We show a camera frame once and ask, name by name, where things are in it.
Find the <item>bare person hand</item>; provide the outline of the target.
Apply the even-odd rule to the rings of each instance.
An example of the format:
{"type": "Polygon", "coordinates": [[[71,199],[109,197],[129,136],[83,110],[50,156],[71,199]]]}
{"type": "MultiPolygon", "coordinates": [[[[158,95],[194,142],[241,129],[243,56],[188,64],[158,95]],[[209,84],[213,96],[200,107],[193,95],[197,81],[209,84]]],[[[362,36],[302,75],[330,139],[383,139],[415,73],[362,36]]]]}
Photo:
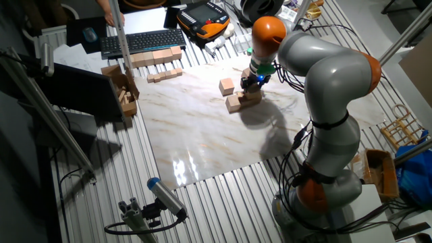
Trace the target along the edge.
{"type": "MultiPolygon", "coordinates": [[[[125,17],[123,13],[120,13],[120,16],[121,16],[122,24],[125,24],[125,17]]],[[[105,21],[109,26],[115,26],[115,21],[110,11],[105,13],[105,21]]]]}

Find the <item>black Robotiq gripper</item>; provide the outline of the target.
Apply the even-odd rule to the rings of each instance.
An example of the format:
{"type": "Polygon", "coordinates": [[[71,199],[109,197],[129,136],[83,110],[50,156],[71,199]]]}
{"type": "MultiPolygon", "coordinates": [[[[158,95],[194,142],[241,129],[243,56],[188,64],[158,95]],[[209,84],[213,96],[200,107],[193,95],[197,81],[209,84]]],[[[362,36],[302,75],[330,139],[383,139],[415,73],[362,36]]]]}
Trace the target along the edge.
{"type": "Polygon", "coordinates": [[[264,84],[268,83],[271,79],[270,76],[258,75],[254,74],[249,75],[248,77],[243,77],[240,80],[240,86],[243,90],[247,90],[248,88],[252,88],[257,86],[261,88],[264,84]]]}

